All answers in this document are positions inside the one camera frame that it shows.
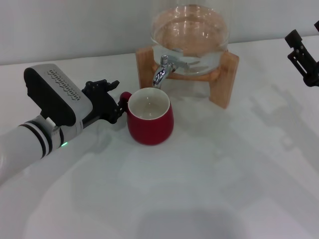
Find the wooden dispenser stand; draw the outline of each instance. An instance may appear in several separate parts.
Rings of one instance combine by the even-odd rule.
[[[138,49],[136,51],[136,62],[139,72],[140,88],[152,87],[153,77],[158,68],[158,64],[154,60],[152,47]],[[225,109],[229,105],[238,63],[238,56],[230,52],[224,52],[220,59],[220,66],[206,75],[183,76],[171,73],[168,78],[208,82],[210,87],[210,101]]]

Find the white table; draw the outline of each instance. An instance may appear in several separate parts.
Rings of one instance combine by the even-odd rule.
[[[304,40],[319,56],[319,37]],[[166,80],[175,128],[148,147],[126,116],[99,121],[0,188],[1,239],[319,238],[319,89],[287,59],[283,39],[231,44],[240,56],[231,104],[207,84]],[[55,61],[79,87],[138,89],[134,54]],[[0,130],[39,114],[23,71],[0,67]]]

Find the glass jar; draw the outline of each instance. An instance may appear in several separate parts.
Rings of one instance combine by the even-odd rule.
[[[227,50],[231,0],[153,0],[155,61],[167,55],[176,73],[204,75],[219,66]]]

